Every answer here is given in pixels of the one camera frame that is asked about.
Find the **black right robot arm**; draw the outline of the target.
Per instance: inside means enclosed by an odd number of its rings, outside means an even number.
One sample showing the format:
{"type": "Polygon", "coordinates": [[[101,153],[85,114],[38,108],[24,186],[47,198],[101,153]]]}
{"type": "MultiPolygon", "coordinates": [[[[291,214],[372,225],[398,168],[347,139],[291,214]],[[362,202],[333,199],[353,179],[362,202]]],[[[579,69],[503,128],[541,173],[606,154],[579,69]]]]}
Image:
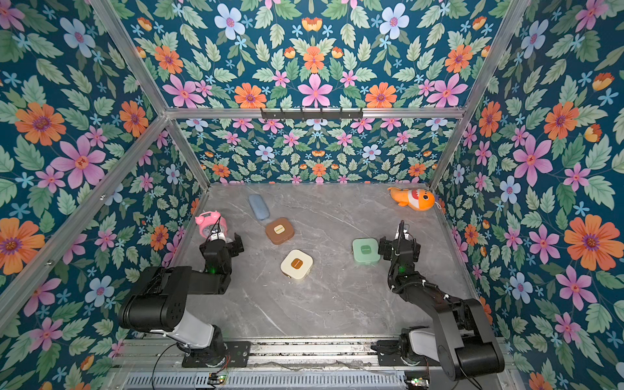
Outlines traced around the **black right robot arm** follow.
{"type": "Polygon", "coordinates": [[[419,307],[431,320],[430,327],[401,331],[394,344],[378,344],[382,354],[397,354],[405,363],[419,358],[438,362],[450,380],[470,380],[505,370],[505,359],[492,325],[479,300],[462,299],[443,291],[416,270],[421,245],[404,221],[396,236],[379,242],[379,254],[390,261],[388,287],[404,302],[419,307]]]}

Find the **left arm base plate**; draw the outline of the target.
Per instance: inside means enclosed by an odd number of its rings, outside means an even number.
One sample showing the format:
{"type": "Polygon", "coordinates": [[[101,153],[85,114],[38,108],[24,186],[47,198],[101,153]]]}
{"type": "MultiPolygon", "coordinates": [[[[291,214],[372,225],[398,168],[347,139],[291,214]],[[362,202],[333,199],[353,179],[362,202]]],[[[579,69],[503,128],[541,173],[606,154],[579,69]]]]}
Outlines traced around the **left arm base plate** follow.
{"type": "Polygon", "coordinates": [[[248,341],[218,341],[206,349],[190,349],[181,365],[188,369],[247,367],[250,349],[251,343],[248,341]]]}

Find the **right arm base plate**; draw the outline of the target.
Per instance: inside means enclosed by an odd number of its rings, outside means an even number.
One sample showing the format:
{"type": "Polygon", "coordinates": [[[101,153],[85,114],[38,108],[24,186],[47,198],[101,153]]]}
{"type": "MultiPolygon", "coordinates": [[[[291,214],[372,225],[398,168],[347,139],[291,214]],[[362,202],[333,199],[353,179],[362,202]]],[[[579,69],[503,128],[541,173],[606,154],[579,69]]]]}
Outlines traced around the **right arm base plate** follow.
{"type": "Polygon", "coordinates": [[[407,344],[398,339],[378,340],[370,346],[381,367],[438,367],[439,362],[415,354],[407,344]]]}

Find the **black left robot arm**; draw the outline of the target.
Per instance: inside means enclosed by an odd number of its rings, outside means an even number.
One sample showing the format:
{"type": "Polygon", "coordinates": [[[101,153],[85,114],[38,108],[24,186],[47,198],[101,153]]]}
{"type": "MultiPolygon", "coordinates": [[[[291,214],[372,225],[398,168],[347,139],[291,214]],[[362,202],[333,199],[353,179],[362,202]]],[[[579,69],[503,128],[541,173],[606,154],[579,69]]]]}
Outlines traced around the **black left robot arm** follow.
{"type": "Polygon", "coordinates": [[[232,280],[232,259],[245,247],[236,234],[232,241],[208,238],[199,250],[205,260],[203,271],[191,266],[146,268],[120,309],[120,326],[163,335],[191,350],[217,343],[219,328],[191,314],[186,309],[188,297],[225,294],[232,280]]]}

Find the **brown clipper case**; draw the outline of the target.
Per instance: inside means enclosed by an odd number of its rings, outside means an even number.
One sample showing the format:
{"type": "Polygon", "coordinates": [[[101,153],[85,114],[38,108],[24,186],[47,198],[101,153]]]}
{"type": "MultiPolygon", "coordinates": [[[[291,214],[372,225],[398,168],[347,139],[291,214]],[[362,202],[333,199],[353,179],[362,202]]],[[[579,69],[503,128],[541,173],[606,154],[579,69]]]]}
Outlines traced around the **brown clipper case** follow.
{"type": "Polygon", "coordinates": [[[294,227],[290,221],[284,217],[270,222],[265,227],[265,232],[269,241],[274,245],[284,244],[295,235],[294,227]]]}

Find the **mint green clipper case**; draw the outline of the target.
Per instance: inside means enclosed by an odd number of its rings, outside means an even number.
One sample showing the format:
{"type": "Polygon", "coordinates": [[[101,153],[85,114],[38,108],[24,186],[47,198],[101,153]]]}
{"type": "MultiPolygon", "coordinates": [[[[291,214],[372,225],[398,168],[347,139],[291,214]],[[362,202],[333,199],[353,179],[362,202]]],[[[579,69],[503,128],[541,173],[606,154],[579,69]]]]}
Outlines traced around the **mint green clipper case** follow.
{"type": "Polygon", "coordinates": [[[381,259],[379,242],[375,238],[358,238],[353,240],[352,252],[355,263],[359,265],[374,265],[381,259]]]}

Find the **cream clipper case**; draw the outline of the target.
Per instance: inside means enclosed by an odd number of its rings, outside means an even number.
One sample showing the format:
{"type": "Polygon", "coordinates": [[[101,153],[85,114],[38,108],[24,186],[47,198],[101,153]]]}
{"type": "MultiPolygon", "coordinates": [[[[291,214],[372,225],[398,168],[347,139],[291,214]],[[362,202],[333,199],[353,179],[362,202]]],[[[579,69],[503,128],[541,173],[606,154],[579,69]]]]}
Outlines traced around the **cream clipper case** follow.
{"type": "Polygon", "coordinates": [[[280,265],[281,272],[294,280],[303,280],[310,273],[313,258],[301,250],[291,250],[280,265]]]}

